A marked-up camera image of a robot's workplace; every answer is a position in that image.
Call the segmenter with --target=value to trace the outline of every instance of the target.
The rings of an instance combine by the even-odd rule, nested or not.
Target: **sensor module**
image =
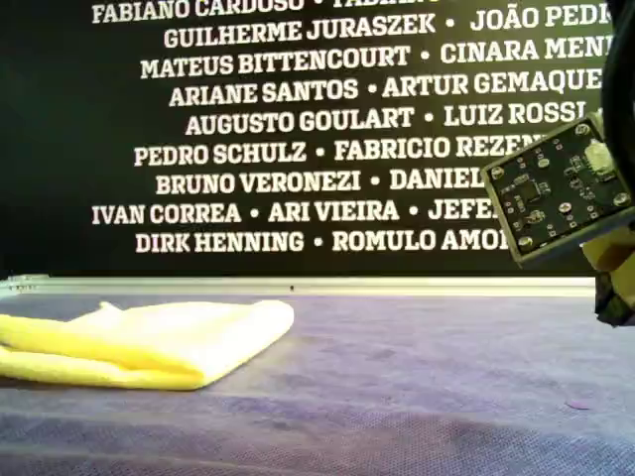
[[[603,143],[599,113],[490,164],[482,175],[521,267],[635,220],[632,190]]]

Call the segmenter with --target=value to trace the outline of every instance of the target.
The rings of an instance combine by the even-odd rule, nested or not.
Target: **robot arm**
[[[612,326],[635,325],[635,231],[617,228],[582,246],[597,271],[595,313]]]
[[[602,111],[482,171],[521,267],[581,246],[596,270],[600,321],[635,325],[635,0],[607,0],[613,41]]]

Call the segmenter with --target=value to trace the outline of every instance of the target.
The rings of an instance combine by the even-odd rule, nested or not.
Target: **folded towel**
[[[0,314],[0,375],[54,384],[194,390],[282,337],[293,309],[184,302],[126,310],[103,302],[70,322]]]

